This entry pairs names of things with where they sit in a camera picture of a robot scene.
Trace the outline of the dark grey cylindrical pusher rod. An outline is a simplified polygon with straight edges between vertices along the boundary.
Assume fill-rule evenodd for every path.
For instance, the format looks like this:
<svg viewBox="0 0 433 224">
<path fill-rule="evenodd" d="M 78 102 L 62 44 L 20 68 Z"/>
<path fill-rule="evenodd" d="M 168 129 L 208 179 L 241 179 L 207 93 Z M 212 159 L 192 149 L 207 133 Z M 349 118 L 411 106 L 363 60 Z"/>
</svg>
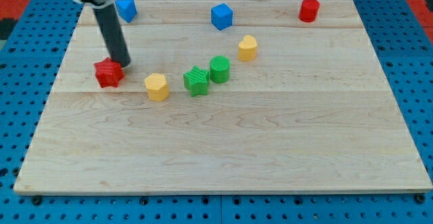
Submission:
<svg viewBox="0 0 433 224">
<path fill-rule="evenodd" d="M 94 9 L 93 13 L 111 60 L 119 63 L 121 68 L 127 67 L 131 63 L 131 57 L 114 4 Z"/>
</svg>

